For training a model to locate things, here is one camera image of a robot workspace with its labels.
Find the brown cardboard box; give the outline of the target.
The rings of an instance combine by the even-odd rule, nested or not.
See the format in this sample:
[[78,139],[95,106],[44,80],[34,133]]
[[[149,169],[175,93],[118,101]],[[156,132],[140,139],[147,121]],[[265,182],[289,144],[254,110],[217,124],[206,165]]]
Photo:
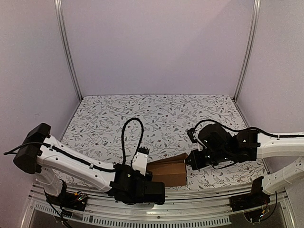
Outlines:
[[181,187],[187,184],[186,153],[152,161],[147,171],[152,172],[152,181],[163,182],[165,187]]

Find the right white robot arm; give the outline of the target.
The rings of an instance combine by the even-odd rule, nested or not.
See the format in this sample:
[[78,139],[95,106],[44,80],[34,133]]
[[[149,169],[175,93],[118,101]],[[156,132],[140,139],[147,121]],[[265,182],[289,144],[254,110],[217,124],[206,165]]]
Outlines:
[[274,194],[285,186],[292,185],[304,176],[304,135],[303,133],[267,133],[256,127],[236,130],[217,122],[203,127],[199,133],[192,127],[187,135],[197,149],[190,152],[185,162],[192,170],[212,166],[222,162],[230,165],[270,157],[296,156],[297,160],[270,175],[255,179],[257,189],[246,195],[249,207],[256,207],[264,199],[264,194]]

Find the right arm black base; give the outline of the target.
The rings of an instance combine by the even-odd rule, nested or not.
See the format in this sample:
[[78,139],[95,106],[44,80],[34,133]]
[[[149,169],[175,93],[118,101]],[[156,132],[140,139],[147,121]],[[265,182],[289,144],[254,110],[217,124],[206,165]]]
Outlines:
[[232,211],[240,211],[270,203],[270,195],[263,192],[263,176],[253,180],[251,191],[246,194],[236,195],[229,198],[229,205]]

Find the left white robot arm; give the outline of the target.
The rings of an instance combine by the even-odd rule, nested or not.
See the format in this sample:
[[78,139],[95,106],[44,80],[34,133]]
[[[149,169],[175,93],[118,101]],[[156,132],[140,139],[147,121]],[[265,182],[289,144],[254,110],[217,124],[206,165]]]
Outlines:
[[66,183],[54,170],[82,180],[125,204],[165,203],[165,185],[152,181],[147,171],[149,149],[138,146],[131,163],[107,163],[89,158],[62,144],[50,134],[51,127],[41,123],[32,129],[23,144],[5,152],[13,154],[13,163],[23,172],[35,174],[46,195],[60,206],[67,206],[71,197]]

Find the floral patterned table mat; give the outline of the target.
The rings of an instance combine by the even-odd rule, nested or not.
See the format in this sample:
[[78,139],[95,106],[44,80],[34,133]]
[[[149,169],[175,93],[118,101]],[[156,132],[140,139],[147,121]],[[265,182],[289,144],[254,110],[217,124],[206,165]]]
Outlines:
[[246,127],[227,95],[91,95],[80,103],[62,143],[108,163],[130,162],[141,145],[153,162],[194,150],[187,130],[212,120],[231,130]]

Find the aluminium front rail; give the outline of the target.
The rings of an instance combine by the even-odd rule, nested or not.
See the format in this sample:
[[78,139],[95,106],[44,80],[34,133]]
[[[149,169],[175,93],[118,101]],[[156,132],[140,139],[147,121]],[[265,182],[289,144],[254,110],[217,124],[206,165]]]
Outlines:
[[88,194],[84,211],[73,211],[67,222],[74,228],[295,228],[297,222],[287,193],[271,196],[266,220],[253,224],[243,211],[234,212],[229,198],[247,193],[249,186],[223,189],[167,190],[163,205],[126,205],[95,189]]

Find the right aluminium frame post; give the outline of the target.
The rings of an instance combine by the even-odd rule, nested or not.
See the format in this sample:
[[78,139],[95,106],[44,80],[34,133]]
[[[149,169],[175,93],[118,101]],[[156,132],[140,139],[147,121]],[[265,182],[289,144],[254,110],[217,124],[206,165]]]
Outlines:
[[244,59],[242,62],[239,78],[237,81],[237,86],[236,86],[236,89],[235,89],[235,92],[233,95],[233,101],[235,103],[238,102],[238,99],[240,97],[242,87],[243,87],[243,84],[245,81],[245,77],[247,74],[247,69],[249,66],[250,57],[251,57],[251,53],[252,53],[253,46],[254,46],[254,40],[255,40],[255,36],[256,36],[256,32],[257,32],[260,7],[261,7],[261,0],[254,0],[246,51],[245,51]]

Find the aluminium frame post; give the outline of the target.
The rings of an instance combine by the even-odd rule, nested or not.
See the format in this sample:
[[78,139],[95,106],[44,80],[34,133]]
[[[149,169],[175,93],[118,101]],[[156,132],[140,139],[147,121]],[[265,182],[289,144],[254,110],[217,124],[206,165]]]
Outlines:
[[245,81],[245,77],[247,74],[247,69],[249,66],[250,57],[251,57],[251,53],[252,53],[253,46],[254,46],[254,40],[255,40],[255,36],[256,36],[256,32],[257,32],[260,7],[261,7],[261,0],[254,0],[246,51],[245,51],[244,59],[242,62],[239,78],[237,81],[237,86],[236,86],[236,89],[235,89],[235,92],[233,95],[233,101],[235,103],[238,102],[238,99],[240,97],[242,87],[243,87],[243,84]]
[[76,70],[75,70],[75,66],[74,66],[74,62],[73,62],[73,58],[72,58],[72,54],[71,54],[71,49],[70,49],[70,45],[68,42],[62,1],[54,0],[54,5],[55,5],[57,23],[58,23],[59,33],[60,33],[60,37],[61,37],[61,41],[62,41],[62,46],[63,46],[65,58],[66,58],[68,71],[69,71],[69,74],[71,77],[71,81],[72,81],[76,96],[77,96],[78,100],[81,102],[83,100],[83,94],[82,94],[80,84],[79,84],[79,81],[78,81],[78,78],[76,75]]

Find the left aluminium frame post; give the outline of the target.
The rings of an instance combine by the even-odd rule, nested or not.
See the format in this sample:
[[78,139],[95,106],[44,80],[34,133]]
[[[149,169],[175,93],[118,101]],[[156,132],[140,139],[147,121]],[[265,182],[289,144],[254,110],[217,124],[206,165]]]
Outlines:
[[71,81],[72,81],[76,96],[77,96],[78,100],[81,102],[83,100],[83,94],[82,94],[80,84],[79,84],[79,81],[78,81],[78,78],[76,75],[76,70],[75,70],[75,66],[74,66],[74,62],[73,62],[73,58],[72,58],[72,54],[71,54],[71,49],[70,49],[70,45],[68,42],[62,1],[54,0],[54,5],[55,5],[57,23],[58,23],[59,33],[60,33],[60,37],[61,37],[61,41],[62,41],[62,46],[63,46],[65,58],[66,58],[68,71],[69,71],[69,74],[71,77]]

